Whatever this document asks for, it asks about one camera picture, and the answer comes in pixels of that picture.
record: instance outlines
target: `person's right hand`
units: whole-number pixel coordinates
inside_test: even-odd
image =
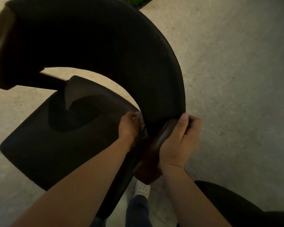
[[[168,165],[184,168],[186,161],[198,146],[202,121],[187,113],[182,114],[172,134],[160,148],[160,168]]]

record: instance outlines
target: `fingernail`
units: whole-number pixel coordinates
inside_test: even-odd
[[[183,113],[181,115],[181,118],[180,119],[184,119],[184,120],[187,120],[188,119],[188,114],[187,113]]]

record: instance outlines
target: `jeans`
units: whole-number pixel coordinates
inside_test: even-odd
[[[90,227],[105,227],[106,221],[95,217]],[[126,210],[125,227],[153,227],[149,221],[147,199],[136,195],[129,202]]]

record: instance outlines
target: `green grass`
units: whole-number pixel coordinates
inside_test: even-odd
[[[133,5],[134,7],[138,7],[142,5],[144,2],[147,2],[149,0],[125,0],[129,4]]]

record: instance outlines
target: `chair backrest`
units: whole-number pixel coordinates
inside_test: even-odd
[[[172,48],[150,20],[129,4],[11,0],[6,7],[15,14],[14,24],[21,33],[23,46],[17,49],[26,61],[23,65],[30,66],[26,77],[46,67],[102,74],[135,99],[150,135],[185,112],[182,73]],[[12,71],[13,80],[23,79],[25,74]]]

